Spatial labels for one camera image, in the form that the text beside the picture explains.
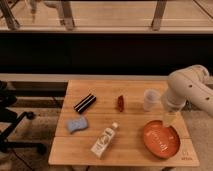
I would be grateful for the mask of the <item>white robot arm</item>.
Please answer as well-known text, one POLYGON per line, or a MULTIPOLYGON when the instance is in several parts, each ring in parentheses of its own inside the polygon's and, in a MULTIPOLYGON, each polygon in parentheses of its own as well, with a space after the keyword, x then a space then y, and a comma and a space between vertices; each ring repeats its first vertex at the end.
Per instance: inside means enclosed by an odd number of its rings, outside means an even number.
POLYGON ((209 71, 202 65, 192 65, 168 75, 168 88, 161 96, 164 127, 172 124, 187 101, 213 117, 213 90, 206 85, 209 78, 209 71))

